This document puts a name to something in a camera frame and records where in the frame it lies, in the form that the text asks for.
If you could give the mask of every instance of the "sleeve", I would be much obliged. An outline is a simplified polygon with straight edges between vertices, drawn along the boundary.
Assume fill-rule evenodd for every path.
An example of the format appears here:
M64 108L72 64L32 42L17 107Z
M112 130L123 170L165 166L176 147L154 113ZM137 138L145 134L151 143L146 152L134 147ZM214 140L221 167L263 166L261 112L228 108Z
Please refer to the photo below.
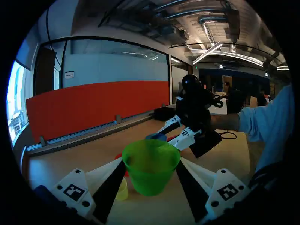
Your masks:
M274 137L286 132L285 126L287 124L285 123L289 119L293 104L292 87L288 85L267 106L242 109L238 113L240 118L239 131L249 134L250 141L267 142L271 136Z

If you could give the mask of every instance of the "desk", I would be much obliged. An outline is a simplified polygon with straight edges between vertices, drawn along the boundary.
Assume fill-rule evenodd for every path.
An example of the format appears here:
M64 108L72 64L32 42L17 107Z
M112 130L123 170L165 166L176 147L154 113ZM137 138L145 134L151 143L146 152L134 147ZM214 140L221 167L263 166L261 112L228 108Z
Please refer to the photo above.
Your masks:
M32 188L44 185L51 188L74 168L85 172L94 170L114 160L125 146L145 136L157 132L165 123L148 120L118 133L55 153L32 157L29 161L28 179ZM182 127L168 133L168 137L178 135ZM223 140L198 160L189 149L181 156L213 172L221 168L229 169L239 179L245 181L250 171L249 152L244 133L234 132L235 140ZM129 197L125 201L115 201L108 217L110 224L191 224L194 218L174 173L164 191L155 197L138 194L127 177Z
M226 95L226 92L222 92L222 91L216 91L215 92L216 95Z
M223 102L223 107L218 108L212 105L208 108L211 115L227 115L226 98L222 98L221 101Z

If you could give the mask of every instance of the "red panel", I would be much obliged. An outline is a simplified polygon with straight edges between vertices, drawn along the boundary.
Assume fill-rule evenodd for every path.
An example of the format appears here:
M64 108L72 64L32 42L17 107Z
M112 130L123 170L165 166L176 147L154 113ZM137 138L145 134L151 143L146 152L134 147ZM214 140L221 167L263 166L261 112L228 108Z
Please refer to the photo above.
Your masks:
M167 81L121 81L49 91L26 100L34 141L58 138L169 103Z

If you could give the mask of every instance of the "green plastic cup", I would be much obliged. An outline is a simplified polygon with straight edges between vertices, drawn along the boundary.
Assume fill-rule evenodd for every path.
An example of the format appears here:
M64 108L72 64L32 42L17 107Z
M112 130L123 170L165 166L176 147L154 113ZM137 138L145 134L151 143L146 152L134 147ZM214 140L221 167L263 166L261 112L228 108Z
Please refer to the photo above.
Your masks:
M145 196L155 196L170 180L180 153L167 142L141 140L127 145L122 159L135 190Z

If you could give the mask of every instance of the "yellow cup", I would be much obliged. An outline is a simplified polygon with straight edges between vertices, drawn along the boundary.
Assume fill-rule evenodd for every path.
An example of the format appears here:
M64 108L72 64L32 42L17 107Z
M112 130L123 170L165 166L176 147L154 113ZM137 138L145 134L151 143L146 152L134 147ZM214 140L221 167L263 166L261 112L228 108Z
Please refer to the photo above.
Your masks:
M119 187L118 193L115 196L115 199L119 200L119 201L124 201L127 198L128 198L127 181L123 177L123 180L122 180L121 185Z

